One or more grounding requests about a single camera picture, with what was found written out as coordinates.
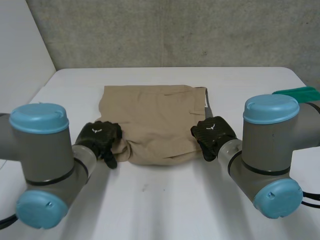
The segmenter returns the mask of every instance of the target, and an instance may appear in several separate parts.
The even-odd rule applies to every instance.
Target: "white tabletop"
[[[178,84],[207,87],[213,114],[224,117],[240,139],[248,98],[304,86],[291,70],[281,67],[65,69],[58,71],[32,102],[64,106],[74,142],[84,124],[100,116],[103,86]],[[319,154],[319,148],[293,154],[290,174],[305,191],[320,193]],[[218,160],[195,159],[168,167],[125,162],[108,170],[101,162],[57,227],[37,230],[17,221],[0,231],[0,239],[319,239],[320,210],[302,205],[288,217],[268,219],[229,177],[225,165]],[[3,166],[0,191],[4,180],[19,179],[20,186],[24,184],[22,176],[11,174],[21,171],[19,167],[14,162]]]

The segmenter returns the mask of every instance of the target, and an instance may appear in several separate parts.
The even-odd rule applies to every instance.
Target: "gripper glove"
[[[122,130],[118,123],[96,121],[89,122],[82,128],[75,144],[91,149],[97,159],[103,159],[109,168],[115,169],[118,164],[111,148],[112,143],[121,138]]]
[[[220,116],[199,121],[191,128],[191,134],[200,145],[203,157],[208,162],[218,156],[220,148],[226,142],[237,138],[233,129]]]

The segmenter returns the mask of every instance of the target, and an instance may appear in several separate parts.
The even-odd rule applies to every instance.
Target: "green sponge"
[[[291,96],[295,98],[300,104],[320,100],[320,92],[318,92],[314,87],[311,86],[275,91],[272,94]]]

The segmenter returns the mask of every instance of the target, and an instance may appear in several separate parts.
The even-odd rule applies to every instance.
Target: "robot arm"
[[[27,190],[16,203],[23,223],[50,229],[68,213],[88,182],[97,158],[117,162],[112,142],[122,137],[118,124],[87,123],[71,144],[66,110],[51,103],[27,104],[0,115],[0,159],[20,161]]]
[[[229,175],[255,208],[277,219],[290,215],[301,203],[310,206],[302,202],[308,193],[289,173],[294,150],[320,145],[319,106],[319,101],[298,104],[280,94],[255,96],[245,103],[243,141],[221,117],[199,122],[191,133],[204,158],[227,161]]]

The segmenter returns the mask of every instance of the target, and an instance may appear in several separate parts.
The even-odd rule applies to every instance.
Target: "khaki pants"
[[[122,128],[111,150],[118,162],[175,165],[201,153],[190,128],[205,119],[205,98],[204,87],[105,86],[98,120]]]

